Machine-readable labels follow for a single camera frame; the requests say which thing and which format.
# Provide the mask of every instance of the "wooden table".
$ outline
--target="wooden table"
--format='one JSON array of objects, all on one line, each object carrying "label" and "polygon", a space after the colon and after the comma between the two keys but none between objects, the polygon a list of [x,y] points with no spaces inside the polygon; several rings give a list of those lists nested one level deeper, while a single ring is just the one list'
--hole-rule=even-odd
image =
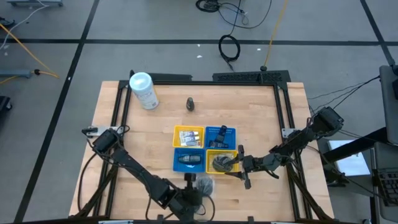
[{"label": "wooden table", "polygon": [[[118,82],[103,82],[93,119],[95,126],[109,126],[113,113]],[[296,128],[304,128],[310,116],[303,83],[288,83],[289,96]],[[242,144],[245,154],[264,156],[268,150],[281,143],[280,128],[273,87],[270,86],[155,86],[160,105],[152,111],[141,108],[137,98],[130,101],[127,125],[131,130],[124,137],[125,148],[149,172],[167,178],[184,188],[183,174],[172,171],[174,126],[221,126],[236,128],[237,144]],[[195,101],[195,110],[188,112],[185,102],[189,96]],[[280,91],[285,124],[287,115],[283,94]],[[93,155],[86,146],[83,168]],[[328,189],[323,175],[320,156],[313,150],[302,153],[307,189],[314,199],[333,217]],[[90,199],[98,186],[102,160],[97,156],[88,166],[83,179],[82,206]],[[213,199],[216,205],[214,220],[294,221],[292,202],[285,167],[276,170],[280,179],[265,172],[250,174],[252,188],[245,190],[243,182],[227,175],[212,175],[215,179]],[[302,197],[298,192],[301,217],[304,217]],[[103,194],[100,214],[104,213],[108,191]],[[144,186],[124,169],[119,170],[111,218],[145,219],[148,193]],[[205,204],[211,216],[211,205]],[[70,214],[77,213],[77,186]],[[149,218],[158,214],[168,215],[169,210],[152,203]]]}]

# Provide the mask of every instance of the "blue bin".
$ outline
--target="blue bin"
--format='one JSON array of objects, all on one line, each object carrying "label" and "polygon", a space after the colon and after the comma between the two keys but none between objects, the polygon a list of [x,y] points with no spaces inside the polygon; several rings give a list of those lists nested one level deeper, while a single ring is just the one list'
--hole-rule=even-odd
[{"label": "blue bin", "polygon": [[205,148],[206,149],[227,149],[227,150],[235,150],[236,149],[236,130],[234,128],[227,128],[224,142],[228,144],[228,148],[218,148],[218,147],[209,147],[210,141],[214,141],[220,131],[220,127],[211,127],[207,126],[205,131]]},{"label": "blue bin", "polygon": [[[186,165],[178,161],[180,156],[186,155],[201,155],[201,164],[199,165]],[[205,149],[187,149],[175,148],[174,149],[174,163],[173,171],[175,172],[205,172],[206,171],[206,150]]]}]

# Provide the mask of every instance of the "white bottle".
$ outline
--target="white bottle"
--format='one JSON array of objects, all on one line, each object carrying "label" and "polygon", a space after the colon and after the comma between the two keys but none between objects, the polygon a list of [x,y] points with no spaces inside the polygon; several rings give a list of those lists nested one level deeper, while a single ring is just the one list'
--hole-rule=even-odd
[{"label": "white bottle", "polygon": [[135,73],[129,84],[144,109],[153,110],[159,105],[150,75],[145,72]]}]

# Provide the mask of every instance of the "plastic bin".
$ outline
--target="plastic bin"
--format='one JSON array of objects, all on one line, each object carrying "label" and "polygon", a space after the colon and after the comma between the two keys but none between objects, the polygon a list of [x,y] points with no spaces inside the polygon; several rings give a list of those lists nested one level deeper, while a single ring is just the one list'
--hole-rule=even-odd
[{"label": "plastic bin", "polygon": [[[180,143],[180,131],[198,131],[200,137],[200,146],[181,146]],[[182,126],[176,125],[174,126],[174,135],[173,135],[173,147],[184,147],[184,148],[192,148],[192,149],[203,149],[203,144],[205,142],[205,128],[201,126]]]},{"label": "plastic bin", "polygon": [[[206,150],[206,173],[207,174],[224,174],[224,172],[215,171],[213,168],[213,160],[217,155],[229,154],[230,158],[233,159],[238,155],[237,150],[222,150],[222,149],[207,149]],[[239,164],[234,164],[230,172],[239,172]]]},{"label": "plastic bin", "polygon": [[[186,165],[178,161],[180,156],[199,154],[201,155],[201,164],[199,165]],[[205,172],[206,167],[206,150],[204,149],[187,149],[175,148],[174,149],[174,162],[173,171],[175,172]]]},{"label": "plastic bin", "polygon": [[228,144],[228,148],[209,147],[209,142],[214,141],[220,131],[221,127],[206,127],[205,133],[205,148],[207,149],[236,149],[236,130],[234,128],[227,128],[223,143]]}]

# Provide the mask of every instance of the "black metal frame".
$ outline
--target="black metal frame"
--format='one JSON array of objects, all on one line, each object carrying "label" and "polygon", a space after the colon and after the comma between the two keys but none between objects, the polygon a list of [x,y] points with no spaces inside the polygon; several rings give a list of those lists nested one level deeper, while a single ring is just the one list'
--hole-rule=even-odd
[{"label": "black metal frame", "polygon": [[[173,81],[172,79],[170,79],[170,81],[168,81],[167,79],[166,80],[154,79],[154,84],[155,85],[272,86],[274,89],[274,95],[275,95],[275,104],[276,104],[279,126],[280,126],[280,135],[281,135],[282,140],[284,140],[283,135],[282,135],[282,128],[285,128],[285,123],[284,123],[284,116],[283,116],[283,112],[282,112],[282,105],[280,102],[279,88],[282,90],[282,92],[284,94],[284,101],[285,101],[286,110],[287,110],[287,118],[289,120],[289,127],[295,128],[292,107],[290,105],[289,92],[287,89],[287,82],[290,82],[290,76],[289,76],[288,71],[276,71],[276,72],[277,72],[276,73],[277,79],[275,79],[275,73],[272,73],[272,72],[270,72],[271,76],[270,76],[270,74],[265,75],[263,72],[253,72],[253,75],[255,75],[256,78],[249,80],[249,81],[247,81],[247,80],[246,81],[242,81],[242,80],[224,81],[224,80],[221,80],[221,81],[203,82],[203,81]],[[284,72],[285,76],[278,75],[279,74],[278,72]],[[217,77],[216,77],[217,75],[222,76],[223,74],[222,73],[214,74],[213,75],[214,80],[217,79]],[[116,126],[119,107],[121,104],[121,96],[122,96],[124,88],[126,88],[126,87],[127,87],[127,95],[126,95],[126,100],[124,102],[121,126],[126,125],[127,113],[128,113],[129,104],[130,104],[131,89],[128,88],[128,80],[121,80],[121,81],[119,81],[118,92],[116,94],[116,101],[115,101],[112,120],[111,120],[112,126]],[[295,153],[295,157],[297,158],[298,168],[301,170],[301,172],[298,173],[298,176],[300,177],[300,180],[302,181],[302,183],[305,186],[305,176],[303,173],[303,166],[302,166],[302,160],[300,158],[300,154]],[[102,183],[104,181],[107,171],[108,171],[108,164],[104,162],[104,164],[102,166],[102,170],[101,170],[101,177],[100,177],[99,183]],[[109,185],[108,199],[106,202],[106,211],[105,211],[105,216],[107,216],[107,217],[111,216],[111,209],[112,209],[116,179],[117,179],[117,176],[115,175]],[[303,198],[303,204],[304,204],[306,218],[302,219],[300,217],[299,203],[297,200],[295,184],[291,178],[288,178],[288,180],[289,180],[289,189],[290,189],[290,196],[291,196],[291,201],[292,201],[292,209],[294,212],[295,222],[297,222],[299,220],[312,220],[311,208],[305,198]],[[101,200],[98,200],[97,204],[95,205],[95,209],[93,211],[93,216],[99,215],[100,206],[101,206]],[[147,222],[147,220],[135,220],[135,221]]]}]

